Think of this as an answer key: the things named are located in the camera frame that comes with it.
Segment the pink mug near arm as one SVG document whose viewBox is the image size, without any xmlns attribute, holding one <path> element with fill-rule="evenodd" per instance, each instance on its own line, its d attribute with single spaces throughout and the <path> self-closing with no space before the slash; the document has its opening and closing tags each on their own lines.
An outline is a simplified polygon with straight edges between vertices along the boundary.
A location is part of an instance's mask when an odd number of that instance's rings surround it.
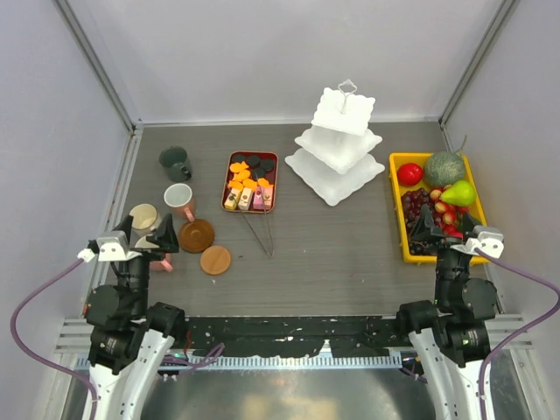
<svg viewBox="0 0 560 420">
<path fill-rule="evenodd" d="M 146 235 L 137 240 L 135 247 L 140 249 L 160 249 L 159 245 L 149 242 Z M 172 255 L 170 253 L 165 253 L 162 260 L 150 262 L 150 269 L 154 271 L 172 272 Z"/>
</svg>

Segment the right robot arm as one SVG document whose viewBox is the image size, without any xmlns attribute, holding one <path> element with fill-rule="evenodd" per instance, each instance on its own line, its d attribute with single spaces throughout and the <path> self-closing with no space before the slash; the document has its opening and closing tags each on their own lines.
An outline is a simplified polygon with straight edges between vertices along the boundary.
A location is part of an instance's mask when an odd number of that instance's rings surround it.
<svg viewBox="0 0 560 420">
<path fill-rule="evenodd" d="M 422 206 L 411 237 L 437 251 L 435 292 L 431 301 L 400 306 L 397 338 L 416 350 L 438 419 L 493 419 L 486 322 L 497 314 L 497 290 L 471 276 L 470 263 L 480 251 L 500 257 L 504 236 L 481 225 L 466 237 L 446 235 Z"/>
</svg>

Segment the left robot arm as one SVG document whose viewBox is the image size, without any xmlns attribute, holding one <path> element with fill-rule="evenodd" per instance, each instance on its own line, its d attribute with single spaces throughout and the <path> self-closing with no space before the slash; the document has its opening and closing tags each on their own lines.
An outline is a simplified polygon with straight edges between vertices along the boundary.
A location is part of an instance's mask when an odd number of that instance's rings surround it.
<svg viewBox="0 0 560 420">
<path fill-rule="evenodd" d="M 91 382 L 86 419 L 138 419 L 168 350 L 186 341 L 183 310 L 148 304 L 150 265 L 179 250 L 171 214 L 166 214 L 148 245 L 130 244 L 133 216 L 88 243 L 78 255 L 85 262 L 109 263 L 117 283 L 91 290 L 85 319 L 92 326 L 88 353 Z"/>
</svg>

